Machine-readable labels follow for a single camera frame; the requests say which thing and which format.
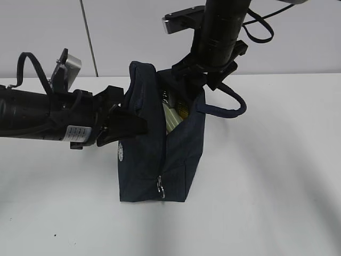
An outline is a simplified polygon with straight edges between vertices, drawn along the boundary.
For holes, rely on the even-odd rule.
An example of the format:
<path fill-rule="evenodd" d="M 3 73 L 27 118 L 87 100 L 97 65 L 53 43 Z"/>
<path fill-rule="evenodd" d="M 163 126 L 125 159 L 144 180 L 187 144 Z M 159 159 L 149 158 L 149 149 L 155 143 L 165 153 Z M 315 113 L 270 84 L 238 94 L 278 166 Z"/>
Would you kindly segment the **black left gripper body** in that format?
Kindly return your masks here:
<path fill-rule="evenodd" d="M 58 93 L 57 99 L 60 108 L 51 109 L 55 126 L 48 130 L 47 139 L 69 142 L 71 149 L 83 149 L 96 143 L 110 114 L 123 102 L 124 90 L 109 85 L 96 95 L 74 90 Z"/>

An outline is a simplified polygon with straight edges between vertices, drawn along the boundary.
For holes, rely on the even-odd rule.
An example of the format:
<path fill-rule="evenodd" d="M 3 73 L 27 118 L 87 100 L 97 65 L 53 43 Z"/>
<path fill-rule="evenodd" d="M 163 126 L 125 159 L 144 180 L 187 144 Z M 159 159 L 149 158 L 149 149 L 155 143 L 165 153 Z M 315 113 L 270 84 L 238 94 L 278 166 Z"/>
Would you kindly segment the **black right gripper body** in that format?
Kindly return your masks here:
<path fill-rule="evenodd" d="M 180 62 L 172 66 L 175 78 L 194 81 L 205 79 L 211 90 L 218 88 L 223 80 L 238 68 L 235 59 L 246 53 L 248 45 L 242 40 L 236 41 L 233 47 L 223 50 L 208 48 L 203 54 L 196 52 L 198 44 L 194 43 L 191 52 Z"/>

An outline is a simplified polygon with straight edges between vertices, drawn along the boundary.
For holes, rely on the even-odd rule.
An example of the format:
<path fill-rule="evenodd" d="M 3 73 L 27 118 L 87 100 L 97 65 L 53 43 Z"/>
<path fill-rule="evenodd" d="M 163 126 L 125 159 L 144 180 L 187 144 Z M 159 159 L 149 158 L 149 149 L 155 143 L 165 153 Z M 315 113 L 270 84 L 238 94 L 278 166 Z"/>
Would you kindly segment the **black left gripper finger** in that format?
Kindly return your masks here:
<path fill-rule="evenodd" d="M 147 121 L 132 110 L 120 106 L 113 106 L 109 109 L 109 136 L 137 136 L 147 132 Z"/>
<path fill-rule="evenodd" d="M 129 139 L 137 136 L 138 133 L 129 130 L 100 130 L 96 133 L 96 145 L 103 147 L 115 141 Z"/>

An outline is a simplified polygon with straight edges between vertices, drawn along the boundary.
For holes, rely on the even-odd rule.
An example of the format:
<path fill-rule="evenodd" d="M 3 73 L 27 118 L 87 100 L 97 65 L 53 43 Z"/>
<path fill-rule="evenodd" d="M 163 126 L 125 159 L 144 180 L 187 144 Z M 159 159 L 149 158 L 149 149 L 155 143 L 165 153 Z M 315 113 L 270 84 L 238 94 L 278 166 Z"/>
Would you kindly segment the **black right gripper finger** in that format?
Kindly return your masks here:
<path fill-rule="evenodd" d="M 205 93 L 203 87 L 205 86 L 205 74 L 185 75 L 176 77 L 170 74 L 171 85 L 170 87 L 175 91 L 176 95 L 176 107 L 179 101 L 185 102 L 188 106 L 189 112 L 205 111 Z"/>

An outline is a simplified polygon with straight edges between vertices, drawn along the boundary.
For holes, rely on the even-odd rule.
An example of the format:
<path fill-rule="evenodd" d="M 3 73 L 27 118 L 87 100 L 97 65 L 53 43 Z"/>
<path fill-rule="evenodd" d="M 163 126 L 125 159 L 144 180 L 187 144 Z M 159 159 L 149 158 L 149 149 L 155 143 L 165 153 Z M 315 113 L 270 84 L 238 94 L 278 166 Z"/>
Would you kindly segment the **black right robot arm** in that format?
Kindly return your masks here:
<path fill-rule="evenodd" d="M 190 53 L 172 66 L 173 76 L 194 88 L 219 89 L 240 104 L 239 109 L 203 105 L 199 111 L 205 114 L 236 118 L 247 109 L 244 99 L 223 80 L 237 69 L 235 58 L 246 53 L 248 46 L 238 36 L 249 6 L 250 1 L 207 1 L 163 17 L 168 34 L 194 30 Z"/>

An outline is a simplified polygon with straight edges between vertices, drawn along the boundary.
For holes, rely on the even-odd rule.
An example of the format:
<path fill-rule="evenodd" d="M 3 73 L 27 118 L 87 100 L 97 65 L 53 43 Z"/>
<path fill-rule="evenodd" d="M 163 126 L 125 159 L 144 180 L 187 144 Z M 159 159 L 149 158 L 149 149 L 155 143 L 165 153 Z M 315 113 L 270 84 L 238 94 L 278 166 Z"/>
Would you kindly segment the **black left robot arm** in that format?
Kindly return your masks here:
<path fill-rule="evenodd" d="M 1 89 L 1 137 L 69 142 L 82 150 L 146 134 L 146 120 L 124 107 L 124 99 L 115 86 L 96 95 L 74 90 L 50 97 Z"/>

